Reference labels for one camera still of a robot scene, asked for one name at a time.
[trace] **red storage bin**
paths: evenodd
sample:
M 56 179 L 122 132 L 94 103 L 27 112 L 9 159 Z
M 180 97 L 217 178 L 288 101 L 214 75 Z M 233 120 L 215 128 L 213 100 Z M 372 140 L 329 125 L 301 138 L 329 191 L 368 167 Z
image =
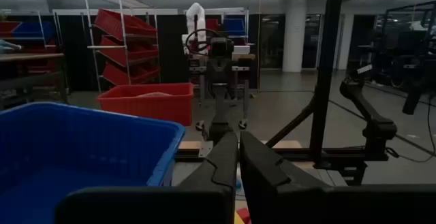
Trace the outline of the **red storage bin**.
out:
M 206 28 L 214 31 L 219 31 L 219 23 L 217 19 L 206 19 Z
M 100 42 L 101 46 L 118 46 L 114 41 L 112 41 L 108 36 L 103 36 Z M 159 50 L 156 46 L 141 46 L 139 43 L 131 43 L 127 45 L 127 56 L 129 58 L 129 64 L 139 64 L 150 60 L 153 60 L 159 55 Z M 111 48 L 111 49 L 101 49 L 100 53 L 109 57 L 113 61 L 117 62 L 119 65 L 126 67 L 127 60 L 125 58 L 124 48 Z
M 12 32 L 21 22 L 0 22 L 0 37 L 12 37 Z
M 159 74 L 159 68 L 145 69 L 143 67 L 130 68 L 131 84 L 143 84 Z M 122 71 L 111 63 L 106 63 L 103 77 L 115 85 L 129 84 L 129 77 L 126 71 Z
M 139 95 L 160 92 L 171 96 L 139 97 Z M 158 118 L 190 126 L 193 85 L 145 84 L 121 85 L 100 95 L 97 100 L 102 110 Z
M 120 13 L 100 9 L 94 24 L 119 41 L 124 40 Z M 124 15 L 124 25 L 127 37 L 156 37 L 156 29 L 135 16 Z

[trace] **desk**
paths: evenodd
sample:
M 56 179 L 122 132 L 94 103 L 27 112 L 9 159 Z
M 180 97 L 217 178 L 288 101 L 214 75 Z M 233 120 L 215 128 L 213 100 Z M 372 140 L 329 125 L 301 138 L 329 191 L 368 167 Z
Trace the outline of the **desk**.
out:
M 47 82 L 54 82 L 57 90 L 60 93 L 63 103 L 68 103 L 67 93 L 65 91 L 65 75 L 64 75 L 64 55 L 57 54 L 0 54 L 0 63 L 15 62 L 17 64 L 24 64 L 23 74 L 27 75 L 28 70 L 26 68 L 27 63 L 32 60 L 40 59 L 57 59 L 57 71 L 49 74 L 38 74 L 32 76 L 22 76 L 17 78 L 10 78 L 7 80 L 0 80 L 0 91 L 26 88 L 27 95 L 22 96 L 18 100 L 32 99 L 33 98 L 33 85 L 45 84 Z M 0 110 L 4 109 L 6 100 L 0 98 Z

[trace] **workbench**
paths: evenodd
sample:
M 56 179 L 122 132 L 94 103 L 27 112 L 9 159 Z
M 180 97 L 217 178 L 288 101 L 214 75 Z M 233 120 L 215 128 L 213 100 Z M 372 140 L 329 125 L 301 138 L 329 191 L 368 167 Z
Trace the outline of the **workbench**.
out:
M 45 74 L 29 75 L 27 65 L 34 60 L 55 59 L 57 71 Z M 0 97 L 0 110 L 10 103 L 16 103 L 22 100 L 33 100 L 33 86 L 38 84 L 46 84 L 53 82 L 58 90 L 63 103 L 68 103 L 67 92 L 65 90 L 65 63 L 62 53 L 56 54 L 0 54 L 0 63 L 15 63 L 21 66 L 21 73 L 16 78 L 0 80 L 0 91 L 8 91 L 13 89 L 25 89 L 26 92 L 11 100 L 6 100 Z

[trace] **blue bin on shelf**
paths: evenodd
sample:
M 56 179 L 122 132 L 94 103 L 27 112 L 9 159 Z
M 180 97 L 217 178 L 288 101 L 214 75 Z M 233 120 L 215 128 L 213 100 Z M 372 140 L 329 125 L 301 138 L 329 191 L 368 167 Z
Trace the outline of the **blue bin on shelf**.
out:
M 170 185 L 185 128 L 168 121 L 31 103 L 0 113 L 0 223 L 53 223 L 85 187 Z
M 44 30 L 44 41 L 48 43 L 55 35 L 55 30 L 50 22 L 42 22 Z M 12 35 L 17 39 L 38 39 L 42 40 L 41 25 L 39 22 L 23 22 L 14 29 Z
M 243 19 L 224 19 L 224 29 L 229 36 L 245 36 L 245 23 Z

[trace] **black pole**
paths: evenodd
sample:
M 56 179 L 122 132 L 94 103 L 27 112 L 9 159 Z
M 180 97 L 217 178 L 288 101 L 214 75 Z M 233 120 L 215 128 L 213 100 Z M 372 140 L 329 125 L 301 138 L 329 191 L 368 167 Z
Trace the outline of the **black pole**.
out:
M 315 104 L 315 96 L 312 97 L 311 102 L 307 105 L 301 113 L 294 118 L 290 123 L 288 123 L 284 128 L 282 128 L 277 134 L 275 134 L 266 145 L 272 148 L 275 144 L 279 143 L 285 136 L 287 136 L 291 131 L 293 131 L 297 126 L 301 124 L 306 118 L 308 118 L 313 113 L 313 107 Z
M 320 162 L 324 130 L 326 128 L 328 96 L 330 94 L 330 83 L 332 81 L 341 2 L 342 0 L 327 0 L 326 3 L 320 66 L 318 67 L 318 79 L 315 87 L 315 107 L 313 111 L 311 143 L 309 146 L 311 157 L 316 163 Z

